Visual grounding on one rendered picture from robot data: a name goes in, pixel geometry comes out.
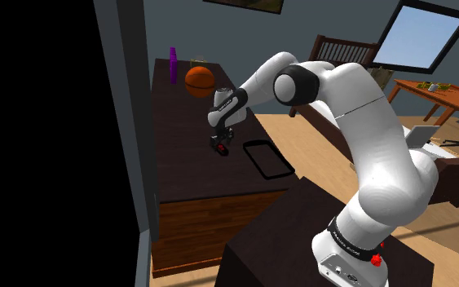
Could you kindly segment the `black rectangular tray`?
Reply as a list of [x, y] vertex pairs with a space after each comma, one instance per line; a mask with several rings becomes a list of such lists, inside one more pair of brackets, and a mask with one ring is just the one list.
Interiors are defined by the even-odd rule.
[[[282, 174], [274, 174], [274, 175], [266, 175], [263, 172], [263, 169], [259, 166], [259, 164], [256, 162], [256, 160], [253, 158], [253, 156], [249, 152], [250, 147], [257, 147], [257, 146], [268, 146], [271, 151], [274, 152], [276, 157], [280, 160], [280, 162], [288, 169], [287, 172], [282, 173]], [[254, 139], [247, 141], [242, 144], [242, 148], [245, 152], [245, 154], [249, 157], [251, 162], [254, 164], [255, 168], [257, 171], [260, 173], [260, 175], [265, 179], [265, 180], [272, 180], [272, 179], [279, 179], [279, 178], [284, 178], [286, 176], [290, 176], [295, 173], [294, 167], [286, 160], [284, 155], [280, 152], [280, 150], [276, 147], [274, 143], [272, 143], [269, 140], [265, 139]]]

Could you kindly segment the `dark wooden chest of drawers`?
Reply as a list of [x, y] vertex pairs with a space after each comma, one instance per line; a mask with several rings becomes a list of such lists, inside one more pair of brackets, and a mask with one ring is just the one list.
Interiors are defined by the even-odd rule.
[[[177, 63], [170, 83], [169, 60], [154, 64], [151, 101], [156, 141], [159, 239], [152, 243], [152, 275], [162, 277], [218, 265], [226, 243], [298, 180], [296, 174], [265, 180], [242, 144], [270, 137], [252, 112], [234, 125], [227, 156], [209, 144], [212, 97], [191, 96], [184, 85], [190, 69]], [[249, 148], [270, 176], [288, 169], [268, 146]]]

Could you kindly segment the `orange basketball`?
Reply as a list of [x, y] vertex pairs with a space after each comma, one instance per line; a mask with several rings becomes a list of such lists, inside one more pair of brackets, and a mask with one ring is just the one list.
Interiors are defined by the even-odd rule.
[[212, 72], [202, 66], [191, 68], [185, 76], [188, 93], [196, 98], [205, 98], [214, 91], [215, 79]]

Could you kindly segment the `purple bottle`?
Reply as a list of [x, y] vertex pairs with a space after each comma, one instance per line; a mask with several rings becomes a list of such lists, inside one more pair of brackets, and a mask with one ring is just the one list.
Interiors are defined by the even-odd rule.
[[173, 46], [170, 47], [170, 83], [177, 83], [177, 55]]

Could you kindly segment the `dark robot stand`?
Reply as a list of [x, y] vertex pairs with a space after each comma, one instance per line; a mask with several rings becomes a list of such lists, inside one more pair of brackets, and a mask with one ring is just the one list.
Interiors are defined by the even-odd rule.
[[344, 206], [301, 178], [226, 244], [214, 287], [336, 287], [319, 273], [311, 241]]

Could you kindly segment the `black framed window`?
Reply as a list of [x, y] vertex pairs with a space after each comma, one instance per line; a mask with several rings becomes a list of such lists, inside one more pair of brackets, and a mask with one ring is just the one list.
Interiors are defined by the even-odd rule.
[[422, 0], [399, 0], [370, 66], [432, 74], [458, 38], [459, 10]]

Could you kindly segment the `orange wooden table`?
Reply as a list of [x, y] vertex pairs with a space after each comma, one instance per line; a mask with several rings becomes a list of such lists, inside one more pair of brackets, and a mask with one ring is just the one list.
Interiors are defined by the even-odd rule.
[[395, 86], [388, 95], [390, 103], [400, 91], [407, 91], [412, 95], [430, 101], [434, 105], [423, 118], [424, 122], [427, 122], [441, 107], [445, 108], [445, 110], [436, 120], [436, 126], [442, 126], [455, 112], [459, 112], [459, 86], [450, 85], [447, 90], [438, 88], [436, 91], [429, 91], [425, 87], [426, 82], [400, 79], [395, 79], [394, 82]]

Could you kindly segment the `dark framed wall picture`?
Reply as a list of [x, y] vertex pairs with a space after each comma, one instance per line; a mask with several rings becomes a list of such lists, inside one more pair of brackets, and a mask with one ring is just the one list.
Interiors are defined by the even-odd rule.
[[284, 0], [203, 0], [204, 2], [217, 3], [230, 7], [244, 8], [279, 15], [284, 5]]

